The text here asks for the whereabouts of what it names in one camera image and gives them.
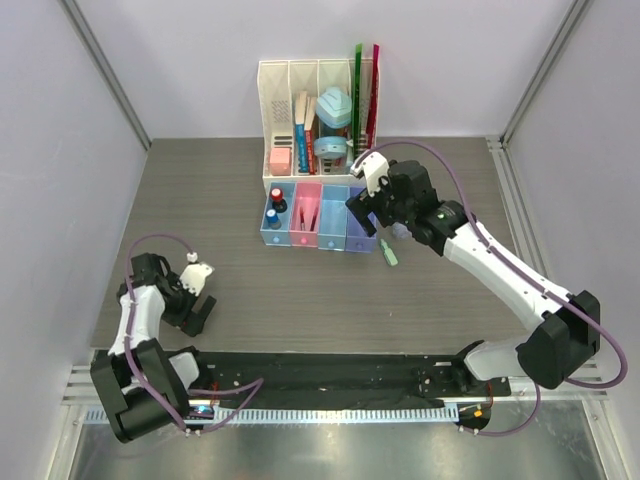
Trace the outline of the purple plastic drawer bin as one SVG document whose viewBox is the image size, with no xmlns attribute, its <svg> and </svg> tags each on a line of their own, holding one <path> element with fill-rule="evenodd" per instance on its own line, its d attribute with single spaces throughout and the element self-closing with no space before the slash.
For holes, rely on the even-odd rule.
<svg viewBox="0 0 640 480">
<path fill-rule="evenodd" d="M 371 253 L 376 246 L 376 236 L 369 237 L 350 210 L 347 210 L 345 250 L 353 253 Z"/>
</svg>

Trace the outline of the pink plastic drawer bin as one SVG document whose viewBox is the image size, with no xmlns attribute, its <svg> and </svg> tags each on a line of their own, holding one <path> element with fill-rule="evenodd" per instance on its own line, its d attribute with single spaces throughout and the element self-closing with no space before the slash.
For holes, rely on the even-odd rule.
<svg viewBox="0 0 640 480">
<path fill-rule="evenodd" d="M 316 205 L 320 205 L 322 199 L 322 185 L 320 183 L 297 183 L 293 204 L 293 214 L 290 226 L 290 235 L 292 245 L 294 247 L 316 248 L 318 246 L 318 224 L 319 214 L 317 218 L 315 231 L 310 231 L 311 218 Z M 303 232 L 300 230 L 299 210 L 300 207 L 307 208 L 309 220 L 308 230 Z"/>
</svg>

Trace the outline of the blue plastic drawer bin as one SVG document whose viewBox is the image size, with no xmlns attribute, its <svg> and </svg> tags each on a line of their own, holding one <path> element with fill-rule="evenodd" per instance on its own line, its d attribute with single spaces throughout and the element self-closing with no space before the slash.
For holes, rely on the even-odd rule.
<svg viewBox="0 0 640 480">
<path fill-rule="evenodd" d="M 278 229 L 272 228 L 271 223 L 267 219 L 267 211 L 273 208 L 272 191 L 279 189 L 282 193 L 286 209 L 281 212 L 276 211 L 276 216 L 280 222 Z M 292 245 L 290 226 L 293 214 L 293 204 L 295 197 L 296 184 L 294 182 L 271 182 L 266 190 L 266 201 L 264 206 L 262 223 L 260 226 L 260 234 L 267 246 L 289 247 Z"/>
</svg>

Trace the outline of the light blue drawer bin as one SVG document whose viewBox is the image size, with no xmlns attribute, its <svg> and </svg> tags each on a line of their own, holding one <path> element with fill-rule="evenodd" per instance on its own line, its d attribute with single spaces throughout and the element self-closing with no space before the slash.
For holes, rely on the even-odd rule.
<svg viewBox="0 0 640 480">
<path fill-rule="evenodd" d="M 319 249 L 330 251 L 345 250 L 348 213 L 346 201 L 348 198 L 348 186 L 323 186 L 318 226 Z"/>
</svg>

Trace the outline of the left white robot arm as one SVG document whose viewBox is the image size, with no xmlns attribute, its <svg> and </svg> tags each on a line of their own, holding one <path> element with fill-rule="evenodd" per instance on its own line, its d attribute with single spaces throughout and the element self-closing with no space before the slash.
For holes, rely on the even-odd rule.
<svg viewBox="0 0 640 480">
<path fill-rule="evenodd" d="M 117 292 L 121 306 L 116 338 L 91 365 L 90 376 L 115 437 L 129 443 L 189 413 L 189 397 L 205 397 L 213 375 L 193 346 L 168 353 L 160 345 L 160 325 L 178 328 L 189 337 L 202 333 L 216 305 L 208 296 L 194 306 L 214 268 L 194 254 L 182 273 L 168 260 L 144 253 L 129 260 L 126 281 Z"/>
</svg>

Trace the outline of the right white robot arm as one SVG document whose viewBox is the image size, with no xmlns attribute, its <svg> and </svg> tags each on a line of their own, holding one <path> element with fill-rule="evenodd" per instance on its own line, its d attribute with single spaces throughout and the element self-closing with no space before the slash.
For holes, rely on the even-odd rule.
<svg viewBox="0 0 640 480">
<path fill-rule="evenodd" d="M 528 377 L 555 389 L 598 351 L 598 332 L 579 316 L 598 315 L 598 300 L 587 291 L 573 295 L 546 279 L 540 289 L 528 284 L 525 279 L 537 273 L 494 240 L 459 202 L 440 200 L 419 162 L 387 160 L 374 152 L 356 161 L 350 173 L 365 187 L 346 205 L 367 235 L 378 226 L 404 225 L 418 243 L 494 293 L 528 333 L 501 342 L 478 341 L 459 352 L 459 364 L 451 371 L 457 391 L 472 395 L 488 380 L 505 376 Z"/>
</svg>

